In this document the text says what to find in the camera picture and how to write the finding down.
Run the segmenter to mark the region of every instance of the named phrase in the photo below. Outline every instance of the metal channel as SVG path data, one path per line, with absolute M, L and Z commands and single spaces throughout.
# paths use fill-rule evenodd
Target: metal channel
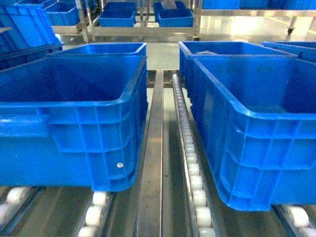
M 188 166 L 187 166 L 187 156 L 186 156 L 186 150 L 185 150 L 185 145 L 184 145 L 182 128 L 181 128 L 181 124 L 180 124 L 180 112 L 179 112 L 179 106 L 178 106 L 178 102 L 177 102 L 177 98 L 176 98 L 176 86 L 181 88 L 180 87 L 180 78 L 177 74 L 174 74 L 172 77 L 174 103 L 175 103 L 175 110 L 176 110 L 176 116 L 177 116 L 177 121 L 178 121 L 178 131 L 179 131 L 179 136 L 180 136 L 181 153 L 182 153 L 182 158 L 183 158 L 182 164 L 183 164 L 183 168 L 184 168 L 184 174 L 185 174 L 186 185 L 187 185 L 187 196 L 188 196 L 189 209 L 190 209 L 192 235 L 195 237 L 195 236 L 199 235 L 198 234 L 198 226 L 197 226 L 197 221 L 196 221 L 196 217 L 195 217 L 194 203 L 193 203 L 193 198 L 192 198 L 193 195 L 192 195 L 192 191 L 191 191 L 191 187 L 190 187 L 190 178 L 189 178 L 189 171 L 188 171 Z M 183 91 L 181 89 L 180 89 L 180 95 L 181 95 L 182 101 L 184 103 L 186 116 L 187 116 L 187 118 L 189 118 L 187 105 L 186 105 L 186 102 L 184 99 Z M 191 127 L 190 127 L 190 131 L 191 131 L 192 141 L 193 141 L 193 144 L 195 146 L 195 151 L 196 151 L 196 155 L 197 155 L 197 162 L 198 162 L 199 167 L 200 167 L 200 175 L 201 175 L 202 180 L 203 180 L 203 188 L 204 188 L 205 193 L 206 193 L 207 207 L 209 207 L 210 212 L 211 212 L 212 228 L 214 229 L 216 236 L 220 237 L 221 234 L 220 234 L 220 231 L 218 228 L 218 223 L 217 223 L 216 218 L 215 218 L 215 211 L 213 208 L 213 203 L 212 203 L 212 200 L 210 198 L 208 186 L 206 184 L 205 174 L 203 172 L 202 164 L 200 162 L 200 157 L 199 157 L 198 152 L 197 152 L 196 140 L 195 140 L 195 137 L 193 135 Z
M 316 16 L 315 10 L 202 10 L 202 16 Z
M 173 86 L 173 96 L 174 96 L 174 105 L 175 105 L 175 110 L 176 110 L 176 116 L 177 116 L 177 121 L 178 121 L 178 132 L 179 132 L 179 137 L 180 137 L 180 146 L 181 146 L 181 154 L 182 154 L 182 168 L 184 170 L 184 176 L 186 180 L 186 191 L 187 191 L 187 201 L 189 204 L 189 212 L 190 212 L 190 223 L 191 223 L 191 235 L 193 237 L 198 237 L 198 224 L 195 219 L 195 211 L 194 211 L 194 203 L 193 203 L 193 198 L 192 198 L 192 191 L 190 187 L 190 178 L 189 178 L 189 171 L 188 171 L 188 166 L 187 166 L 187 157 L 186 157 L 186 152 L 185 152 L 185 147 L 184 147 L 184 141 L 183 141 L 183 134 L 182 134 L 182 129 L 180 125 L 180 116 L 179 116 L 179 107 L 176 99 L 176 84 L 180 84 L 179 82 L 175 82 L 174 79 L 172 79 L 172 86 Z
M 138 237 L 162 236 L 163 70 L 156 73 L 141 191 L 135 224 Z
M 6 236 L 12 232 L 43 190 L 43 187 L 36 187 L 29 191 L 21 204 L 16 207 L 15 212 L 12 213 L 12 216 L 8 219 L 8 221 L 4 225 L 0 226 L 0 236 Z

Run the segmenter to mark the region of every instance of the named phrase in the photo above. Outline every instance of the stacked blue crate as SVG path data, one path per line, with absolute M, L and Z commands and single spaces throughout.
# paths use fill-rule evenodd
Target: stacked blue crate
M 0 6 L 0 53 L 60 43 L 43 9 Z

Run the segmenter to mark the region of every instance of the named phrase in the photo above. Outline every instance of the blue tray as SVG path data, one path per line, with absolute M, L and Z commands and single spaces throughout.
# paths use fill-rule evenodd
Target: blue tray
M 238 9 L 240 0 L 204 0 L 203 9 L 234 10 Z
M 46 8 L 56 3 L 56 0 L 23 0 L 17 2 L 16 6 Z
M 269 0 L 240 0 L 240 8 L 262 9 L 267 8 Z
M 176 1 L 175 3 L 176 3 L 176 6 L 178 9 L 185 9 L 186 8 L 185 4 L 181 1 Z M 160 10 L 163 10 L 161 2 L 155 2 L 153 8 L 154 8 L 155 21 L 158 22 L 158 12 Z
M 135 2 L 117 1 L 108 2 L 104 10 L 136 10 L 137 4 Z
M 315 10 L 315 0 L 284 0 L 284 7 L 286 10 Z
M 75 3 L 57 2 L 45 10 L 52 26 L 75 26 L 80 21 Z
M 55 56 L 0 72 L 0 185 L 133 185 L 147 113 L 141 56 Z
M 159 10 L 160 27 L 192 27 L 193 13 L 190 9 Z
M 315 204 L 316 64 L 273 56 L 194 61 L 200 86 L 192 113 L 222 201 L 241 211 Z
M 136 23 L 136 10 L 104 10 L 99 17 L 101 27 L 133 27 Z
M 279 55 L 292 56 L 283 51 L 269 49 L 260 45 L 245 42 L 221 42 L 221 41 L 184 41 L 179 42 L 180 47 L 180 73 L 185 81 L 185 87 L 188 91 L 188 97 L 191 98 L 194 82 L 194 63 L 196 57 L 219 57 L 223 55 L 244 55 L 247 57 L 256 57 L 260 55 Z
M 316 63 L 316 42 L 262 42 L 264 46 L 298 55 L 299 59 Z
M 0 6 L 0 53 L 60 43 L 43 9 Z
M 49 44 L 34 48 L 22 49 L 0 55 L 0 70 L 13 68 L 21 64 L 30 63 L 47 54 L 63 50 L 63 43 Z
M 146 43 L 95 43 L 86 44 L 77 48 L 71 48 L 61 52 L 50 54 L 53 55 L 109 55 L 109 54 L 126 54 L 146 56 Z

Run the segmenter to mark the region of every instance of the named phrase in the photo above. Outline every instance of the metal rail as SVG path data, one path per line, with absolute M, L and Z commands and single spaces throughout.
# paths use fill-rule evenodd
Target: metal rail
M 138 237 L 162 236 L 163 71 L 157 71 L 135 224 Z
M 177 74 L 174 74 L 172 76 L 172 87 L 173 87 L 173 95 L 174 95 L 174 104 L 175 104 L 175 111 L 176 111 L 176 116 L 177 116 L 177 121 L 178 121 L 178 132 L 179 132 L 179 142 L 180 142 L 180 146 L 181 146 L 181 154 L 182 154 L 182 165 L 183 165 L 183 170 L 184 170 L 184 176 L 185 176 L 185 180 L 186 180 L 186 191 L 187 191 L 187 200 L 189 203 L 189 211 L 190 211 L 190 221 L 191 221 L 191 230 L 192 230 L 192 236 L 194 237 L 198 237 L 200 235 L 200 227 L 198 226 L 198 222 L 197 222 L 197 217 L 196 217 L 196 211 L 195 211 L 195 204 L 194 204 L 194 199 L 193 199 L 193 190 L 191 188 L 191 184 L 190 184 L 190 173 L 188 170 L 188 157 L 187 157 L 187 152 L 188 149 L 186 148 L 186 142 L 185 142 L 185 136 L 184 136 L 184 131 L 183 131 L 183 124 L 186 124 L 183 119 L 181 120 L 181 117 L 185 118 L 189 118 L 189 113 L 188 113 L 188 109 L 186 106 L 186 102 L 184 99 L 184 95 L 181 89 L 181 85 L 180 85 L 180 78 L 178 77 Z M 213 208 L 213 204 L 212 204 L 212 200 L 210 198 L 210 194 L 209 194 L 209 190 L 208 190 L 208 186 L 206 184 L 206 178 L 202 169 L 202 165 L 200 162 L 200 158 L 197 151 L 197 147 L 196 147 L 196 141 L 194 138 L 194 135 L 192 133 L 192 129 L 189 127 L 190 130 L 190 136 L 192 139 L 192 144 L 195 147 L 195 151 L 194 152 L 190 152 L 189 155 L 192 156 L 192 154 L 194 154 L 197 157 L 197 163 L 199 165 L 199 174 L 202 177 L 203 180 L 203 190 L 205 190 L 205 194 L 206 194 L 206 206 L 210 209 L 210 213 L 211 213 L 211 218 L 212 218 L 212 229 L 214 229 L 214 233 L 217 237 L 220 237 L 221 234 L 219 232 L 219 228 L 218 228 L 218 224 L 216 221 L 216 217 L 215 217 L 215 212 L 214 212 L 214 208 Z

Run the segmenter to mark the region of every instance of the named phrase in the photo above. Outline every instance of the stainless steel frame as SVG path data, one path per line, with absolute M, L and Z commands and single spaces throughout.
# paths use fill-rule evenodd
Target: stainless steel frame
M 137 210 L 135 236 L 162 236 L 163 71 L 157 71 Z

